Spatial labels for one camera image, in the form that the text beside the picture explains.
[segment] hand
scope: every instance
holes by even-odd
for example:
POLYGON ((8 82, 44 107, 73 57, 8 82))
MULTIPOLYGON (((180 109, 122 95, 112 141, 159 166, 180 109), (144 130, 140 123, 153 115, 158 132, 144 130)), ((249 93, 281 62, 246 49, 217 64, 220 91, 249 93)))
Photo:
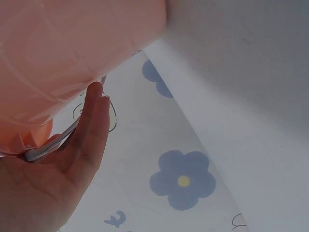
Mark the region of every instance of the hand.
POLYGON ((75 210, 100 167, 108 132, 108 97, 89 86, 74 134, 37 163, 0 159, 0 231, 56 232, 75 210))

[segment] blue flower print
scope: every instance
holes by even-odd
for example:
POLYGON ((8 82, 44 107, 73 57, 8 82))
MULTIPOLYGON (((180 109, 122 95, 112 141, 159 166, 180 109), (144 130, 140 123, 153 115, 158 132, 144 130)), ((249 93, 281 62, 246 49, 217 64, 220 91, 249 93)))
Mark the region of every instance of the blue flower print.
POLYGON ((209 159, 201 152, 166 152, 159 159, 159 167, 161 171, 150 178, 150 188, 158 196, 168 196, 176 210, 191 209, 199 198, 215 190, 216 180, 208 172, 209 159))
POLYGON ((143 75, 144 77, 152 82, 156 82, 156 89, 158 92, 167 98, 173 98, 173 95, 170 93, 169 88, 165 85, 164 81, 162 80, 160 74, 155 69, 154 65, 150 60, 147 60, 143 65, 143 75))

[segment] cartoon doodle print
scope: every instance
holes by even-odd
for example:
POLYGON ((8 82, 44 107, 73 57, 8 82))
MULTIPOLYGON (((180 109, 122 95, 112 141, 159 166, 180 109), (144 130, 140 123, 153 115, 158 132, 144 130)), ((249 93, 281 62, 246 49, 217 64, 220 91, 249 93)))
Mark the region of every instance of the cartoon doodle print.
POLYGON ((201 152, 168 151, 159 158, 160 171, 151 176, 150 188, 157 196, 168 196, 172 208, 191 209, 216 188, 208 167, 209 159, 201 152))
POLYGON ((243 228, 241 231, 247 231, 247 229, 245 229, 247 225, 245 225, 245 221, 241 214, 237 214, 235 217, 233 217, 232 225, 234 226, 232 229, 234 232, 240 232, 241 228, 243 228))
POLYGON ((162 77, 155 69, 155 66, 152 64, 150 60, 147 60, 144 63, 142 73, 147 80, 156 83, 156 89, 162 96, 167 98, 173 98, 173 95, 169 91, 169 88, 166 86, 162 77))
POLYGON ((111 220, 104 220, 104 222, 106 224, 113 225, 116 228, 119 228, 120 225, 124 224, 124 222, 126 221, 126 215, 121 210, 118 210, 116 214, 119 216, 119 219, 116 219, 116 217, 111 215, 111 220))
MULTIPOLYGON (((83 112, 84 103, 78 104, 73 110, 72 116, 73 119, 76 120, 83 112)), ((115 111, 115 107, 111 102, 110 105, 110 130, 109 132, 112 132, 117 126, 117 114, 115 111)))

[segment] pink plastic bucket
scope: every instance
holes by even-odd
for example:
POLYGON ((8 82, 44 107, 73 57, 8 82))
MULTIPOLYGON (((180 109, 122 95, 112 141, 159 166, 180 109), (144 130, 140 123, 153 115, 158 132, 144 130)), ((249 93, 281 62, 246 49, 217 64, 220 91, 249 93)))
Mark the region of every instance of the pink plastic bucket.
POLYGON ((59 110, 165 24, 165 0, 1 0, 0 152, 41 146, 59 110))

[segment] white surface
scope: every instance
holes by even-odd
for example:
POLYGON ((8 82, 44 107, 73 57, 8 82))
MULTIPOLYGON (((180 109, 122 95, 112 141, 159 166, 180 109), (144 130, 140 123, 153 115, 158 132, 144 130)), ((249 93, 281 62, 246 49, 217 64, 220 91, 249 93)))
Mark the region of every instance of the white surface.
MULTIPOLYGON (((190 210, 177 211, 167 197, 151 191, 149 180, 159 171, 163 153, 205 150, 176 101, 160 95, 155 83, 143 77, 147 59, 140 53, 108 75, 104 91, 115 107, 117 127, 110 133, 99 172, 61 232, 229 232, 234 228, 232 220, 239 209, 212 163, 209 171, 216 189, 190 210), (117 217, 117 210, 127 217, 119 229, 104 223, 110 215, 117 217)), ((83 100, 84 95, 56 116, 54 133, 73 121, 72 112, 83 100)), ((242 223, 241 218, 234 221, 242 223)))
POLYGON ((170 0, 146 49, 252 232, 307 231, 309 4, 170 0))

